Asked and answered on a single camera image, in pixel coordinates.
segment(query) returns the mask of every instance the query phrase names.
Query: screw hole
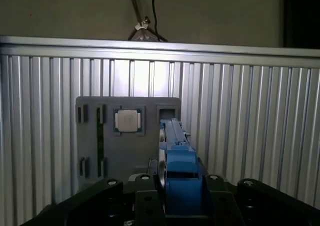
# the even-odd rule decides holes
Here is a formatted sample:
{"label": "screw hole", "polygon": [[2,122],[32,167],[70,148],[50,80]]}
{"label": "screw hole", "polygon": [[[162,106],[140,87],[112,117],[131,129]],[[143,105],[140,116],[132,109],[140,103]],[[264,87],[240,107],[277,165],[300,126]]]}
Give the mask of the screw hole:
{"label": "screw hole", "polygon": [[226,198],[219,198],[219,200],[220,200],[221,202],[227,202],[227,199],[226,199]]}
{"label": "screw hole", "polygon": [[145,210],[145,213],[146,213],[147,215],[152,215],[152,214],[153,214],[153,211],[152,211],[152,209],[146,209],[146,210]]}
{"label": "screw hole", "polygon": [[141,179],[143,179],[143,180],[148,180],[148,179],[150,179],[150,176],[149,176],[149,175],[142,175],[142,176],[141,176]]}
{"label": "screw hole", "polygon": [[108,181],[108,185],[115,185],[117,183],[116,180],[110,180]]}

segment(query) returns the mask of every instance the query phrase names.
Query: metal wall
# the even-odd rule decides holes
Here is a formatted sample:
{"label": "metal wall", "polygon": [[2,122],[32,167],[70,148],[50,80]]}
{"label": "metal wall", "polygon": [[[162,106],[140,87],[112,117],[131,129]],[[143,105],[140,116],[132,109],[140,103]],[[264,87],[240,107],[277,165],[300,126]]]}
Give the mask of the metal wall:
{"label": "metal wall", "polygon": [[320,208],[320,51],[0,37],[0,226],[78,190],[78,96],[179,97],[210,173]]}

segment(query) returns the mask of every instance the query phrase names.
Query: wall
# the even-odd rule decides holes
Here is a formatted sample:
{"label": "wall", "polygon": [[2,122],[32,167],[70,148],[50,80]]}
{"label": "wall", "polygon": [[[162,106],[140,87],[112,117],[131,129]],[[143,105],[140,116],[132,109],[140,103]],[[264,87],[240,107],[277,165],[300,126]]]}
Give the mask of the wall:
{"label": "wall", "polygon": [[[159,32],[173,42],[281,46],[281,0],[156,0]],[[151,0],[140,0],[153,21]],[[0,0],[0,34],[127,39],[130,0]]]}

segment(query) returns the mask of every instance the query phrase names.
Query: black object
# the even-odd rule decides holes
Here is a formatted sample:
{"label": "black object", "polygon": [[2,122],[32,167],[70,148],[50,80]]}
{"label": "black object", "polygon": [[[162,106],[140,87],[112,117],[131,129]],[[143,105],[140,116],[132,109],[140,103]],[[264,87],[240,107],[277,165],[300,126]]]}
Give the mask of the black object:
{"label": "black object", "polygon": [[284,47],[320,49],[320,1],[284,2]]}
{"label": "black object", "polygon": [[126,185],[103,179],[23,226],[320,225],[319,210],[259,181],[234,186],[216,175],[203,180],[202,216],[166,215],[157,175],[141,174]]}

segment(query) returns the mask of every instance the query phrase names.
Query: black cable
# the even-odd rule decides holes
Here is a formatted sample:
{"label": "black cable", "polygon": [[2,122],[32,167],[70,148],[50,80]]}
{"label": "black cable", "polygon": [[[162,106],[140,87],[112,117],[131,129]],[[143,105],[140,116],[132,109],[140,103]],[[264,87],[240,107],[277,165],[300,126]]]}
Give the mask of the black cable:
{"label": "black cable", "polygon": [[159,38],[159,34],[158,34],[158,20],[157,20],[157,14],[155,13],[156,12],[156,6],[155,6],[155,0],[152,0],[152,11],[153,11],[153,17],[154,17],[154,31],[156,32],[156,37],[158,38],[158,41],[160,41],[160,38]]}
{"label": "black cable", "polygon": [[133,5],[133,8],[134,8],[134,12],[136,13],[136,14],[135,14],[136,19],[137,19],[137,21],[138,21],[139,23],[141,23],[142,18],[141,18],[139,9],[138,9],[138,4],[136,3],[137,0],[131,0],[131,2],[132,2],[132,5]]}

